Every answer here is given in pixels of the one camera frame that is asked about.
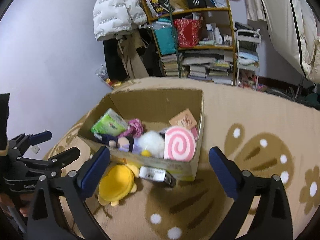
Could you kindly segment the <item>green tissue pack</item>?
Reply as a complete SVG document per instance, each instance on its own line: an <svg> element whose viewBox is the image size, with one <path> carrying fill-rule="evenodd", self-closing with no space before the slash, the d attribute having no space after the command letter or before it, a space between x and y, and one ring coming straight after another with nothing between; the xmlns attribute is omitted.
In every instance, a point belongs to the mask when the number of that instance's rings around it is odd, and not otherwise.
<svg viewBox="0 0 320 240"><path fill-rule="evenodd" d="M117 137L127 130L127 122L112 108L109 108L105 114L92 126L91 132L98 134L109 134Z"/></svg>

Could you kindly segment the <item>white fluffy plush toy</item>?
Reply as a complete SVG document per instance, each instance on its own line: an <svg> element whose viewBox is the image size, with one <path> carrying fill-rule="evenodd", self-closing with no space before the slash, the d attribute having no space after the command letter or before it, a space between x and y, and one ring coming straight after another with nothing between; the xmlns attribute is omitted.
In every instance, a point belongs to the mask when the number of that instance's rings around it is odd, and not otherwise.
<svg viewBox="0 0 320 240"><path fill-rule="evenodd" d="M164 138L156 131L149 131L138 139L140 154L145 157L164 158Z"/></svg>

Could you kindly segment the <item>pink swirl plush cushion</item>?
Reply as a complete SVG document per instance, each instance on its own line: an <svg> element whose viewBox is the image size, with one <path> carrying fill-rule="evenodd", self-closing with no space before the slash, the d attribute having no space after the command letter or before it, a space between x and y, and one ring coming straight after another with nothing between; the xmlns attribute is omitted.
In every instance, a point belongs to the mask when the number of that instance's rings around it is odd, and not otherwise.
<svg viewBox="0 0 320 240"><path fill-rule="evenodd" d="M171 126L165 132L164 159L189 162L193 159L196 140L191 131L180 126Z"/></svg>

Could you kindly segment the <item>yellow plush toy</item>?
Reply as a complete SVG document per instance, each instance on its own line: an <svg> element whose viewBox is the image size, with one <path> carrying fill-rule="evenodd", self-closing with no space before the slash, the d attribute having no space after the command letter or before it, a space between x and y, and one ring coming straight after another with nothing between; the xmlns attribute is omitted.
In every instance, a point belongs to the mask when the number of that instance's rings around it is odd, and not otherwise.
<svg viewBox="0 0 320 240"><path fill-rule="evenodd" d="M137 191L135 179L139 178L140 169L131 164L117 164L107 169L99 182L98 201L100 205L117 206L128 194Z"/></svg>

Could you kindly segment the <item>pink plush toy left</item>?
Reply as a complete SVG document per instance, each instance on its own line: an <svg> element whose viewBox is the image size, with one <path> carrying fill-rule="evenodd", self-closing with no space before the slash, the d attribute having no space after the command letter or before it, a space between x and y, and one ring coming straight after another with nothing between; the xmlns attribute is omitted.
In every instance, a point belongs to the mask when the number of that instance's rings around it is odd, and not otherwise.
<svg viewBox="0 0 320 240"><path fill-rule="evenodd" d="M131 136L133 138L140 137L145 132L145 126L140 119L132 119L127 122L127 130L121 135L123 137Z"/></svg>

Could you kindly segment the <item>pink plush toy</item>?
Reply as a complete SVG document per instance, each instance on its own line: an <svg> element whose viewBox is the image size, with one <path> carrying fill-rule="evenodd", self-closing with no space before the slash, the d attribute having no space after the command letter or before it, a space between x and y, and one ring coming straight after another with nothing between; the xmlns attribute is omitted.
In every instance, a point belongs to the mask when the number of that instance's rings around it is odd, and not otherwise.
<svg viewBox="0 0 320 240"><path fill-rule="evenodd" d="M198 132L198 130L197 130L197 127L196 127L196 126L193 127L193 128L190 130L190 132L191 132L192 135L194 136L195 141L197 141L197 140L198 140L198 137L199 137L199 132Z"/></svg>
<svg viewBox="0 0 320 240"><path fill-rule="evenodd" d="M131 136L133 138L140 137L145 132L145 126L140 119L132 119L127 122L127 130L121 135L123 137Z"/></svg>

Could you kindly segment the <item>beige patterned round rug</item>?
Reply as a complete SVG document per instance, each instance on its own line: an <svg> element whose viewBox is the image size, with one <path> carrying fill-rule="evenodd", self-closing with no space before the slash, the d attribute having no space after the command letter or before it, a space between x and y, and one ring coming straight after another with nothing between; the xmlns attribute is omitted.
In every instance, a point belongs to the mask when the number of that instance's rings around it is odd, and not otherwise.
<svg viewBox="0 0 320 240"><path fill-rule="evenodd" d="M232 206L209 160L217 146L240 169L257 177L278 174L289 200L293 236L303 234L319 208L319 111L274 95L212 82L149 77L124 83L116 91L182 88L204 92L204 131L195 180L166 188L137 179L137 192L118 206L87 200L112 239L208 239ZM85 114L47 153L52 157L78 147L77 170L95 151L78 130Z"/></svg>

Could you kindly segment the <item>black and white carton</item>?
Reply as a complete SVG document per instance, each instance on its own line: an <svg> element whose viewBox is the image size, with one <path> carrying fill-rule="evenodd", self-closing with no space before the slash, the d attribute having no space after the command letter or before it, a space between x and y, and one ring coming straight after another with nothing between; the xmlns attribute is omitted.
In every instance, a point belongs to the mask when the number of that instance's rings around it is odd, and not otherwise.
<svg viewBox="0 0 320 240"><path fill-rule="evenodd" d="M142 166L139 177L153 183L161 183L167 187L176 186L176 179L168 171L160 168Z"/></svg>

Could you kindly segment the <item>pink plush toy right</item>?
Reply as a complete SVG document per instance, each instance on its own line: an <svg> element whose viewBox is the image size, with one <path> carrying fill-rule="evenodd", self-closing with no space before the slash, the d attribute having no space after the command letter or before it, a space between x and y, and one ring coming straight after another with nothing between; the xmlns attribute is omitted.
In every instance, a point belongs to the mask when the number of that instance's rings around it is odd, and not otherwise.
<svg viewBox="0 0 320 240"><path fill-rule="evenodd" d="M199 132L198 132L198 130L197 130L197 127L196 127L196 126L193 127L193 128L190 130L190 132L191 132L192 135L194 136L195 141L197 141L197 140L198 140L198 137L199 137Z"/></svg>

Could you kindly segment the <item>beige trench coat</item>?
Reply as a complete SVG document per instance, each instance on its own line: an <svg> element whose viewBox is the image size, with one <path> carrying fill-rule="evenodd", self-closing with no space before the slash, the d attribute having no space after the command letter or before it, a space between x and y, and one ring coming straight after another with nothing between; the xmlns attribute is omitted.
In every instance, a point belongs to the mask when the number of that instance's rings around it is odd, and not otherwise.
<svg viewBox="0 0 320 240"><path fill-rule="evenodd" d="M129 79L149 77L146 67L138 54L137 49L139 48L147 48L147 44L143 41L138 31L122 36L118 40L118 55Z"/></svg>

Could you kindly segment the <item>white puffer jacket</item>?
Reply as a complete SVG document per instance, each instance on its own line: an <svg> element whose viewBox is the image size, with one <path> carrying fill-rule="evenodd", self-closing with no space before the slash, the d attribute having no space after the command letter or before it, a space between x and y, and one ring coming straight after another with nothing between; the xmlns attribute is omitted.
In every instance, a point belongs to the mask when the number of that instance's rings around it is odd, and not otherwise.
<svg viewBox="0 0 320 240"><path fill-rule="evenodd" d="M129 35L147 22L139 0L97 0L93 8L93 29L97 41Z"/></svg>

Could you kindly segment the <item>stack of books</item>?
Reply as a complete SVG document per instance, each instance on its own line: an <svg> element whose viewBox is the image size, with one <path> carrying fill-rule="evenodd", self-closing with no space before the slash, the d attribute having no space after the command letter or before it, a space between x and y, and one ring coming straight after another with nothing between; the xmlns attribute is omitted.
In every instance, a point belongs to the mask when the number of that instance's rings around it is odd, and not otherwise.
<svg viewBox="0 0 320 240"><path fill-rule="evenodd" d="M160 57L164 75L233 85L235 62L231 49L183 49Z"/></svg>

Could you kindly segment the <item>red gift bag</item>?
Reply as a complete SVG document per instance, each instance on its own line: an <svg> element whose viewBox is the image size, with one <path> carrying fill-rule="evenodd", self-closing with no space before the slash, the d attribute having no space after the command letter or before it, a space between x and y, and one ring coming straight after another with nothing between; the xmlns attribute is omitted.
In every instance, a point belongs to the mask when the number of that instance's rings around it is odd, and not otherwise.
<svg viewBox="0 0 320 240"><path fill-rule="evenodd" d="M201 19L176 19L174 20L174 26L177 30L178 46L180 48L191 48L199 44L199 35L202 28Z"/></svg>

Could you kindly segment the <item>wooden shelf unit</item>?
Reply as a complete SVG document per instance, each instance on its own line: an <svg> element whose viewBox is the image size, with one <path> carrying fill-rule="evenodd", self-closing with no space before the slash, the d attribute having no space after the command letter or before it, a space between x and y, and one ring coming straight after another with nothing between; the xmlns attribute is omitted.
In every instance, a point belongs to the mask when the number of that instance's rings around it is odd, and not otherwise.
<svg viewBox="0 0 320 240"><path fill-rule="evenodd" d="M143 0L166 77L235 82L236 48L229 0Z"/></svg>

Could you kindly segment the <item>white wall socket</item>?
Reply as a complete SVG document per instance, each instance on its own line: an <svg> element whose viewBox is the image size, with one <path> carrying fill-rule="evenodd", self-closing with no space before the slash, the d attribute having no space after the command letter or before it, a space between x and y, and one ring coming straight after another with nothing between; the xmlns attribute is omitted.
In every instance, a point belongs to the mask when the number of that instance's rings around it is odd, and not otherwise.
<svg viewBox="0 0 320 240"><path fill-rule="evenodd" d="M40 151L40 147L38 145L35 146L31 146L30 150L34 153L34 154L38 154L38 152Z"/></svg>

